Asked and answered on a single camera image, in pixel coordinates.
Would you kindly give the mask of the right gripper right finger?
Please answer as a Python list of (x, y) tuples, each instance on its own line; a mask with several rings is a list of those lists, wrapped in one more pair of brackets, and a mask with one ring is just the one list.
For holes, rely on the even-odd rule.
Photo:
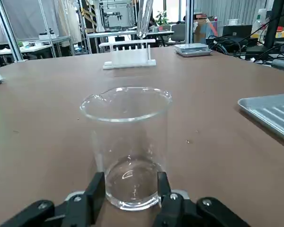
[(248, 227), (249, 224), (214, 197), (192, 202), (186, 191), (171, 190), (166, 172), (157, 172), (161, 210), (154, 227)]

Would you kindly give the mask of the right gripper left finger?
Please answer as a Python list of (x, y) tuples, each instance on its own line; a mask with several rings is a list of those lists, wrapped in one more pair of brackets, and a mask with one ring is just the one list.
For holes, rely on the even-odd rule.
[(96, 224), (106, 196), (105, 174), (95, 173), (83, 193), (55, 205), (38, 200), (3, 222), (1, 227), (91, 227)]

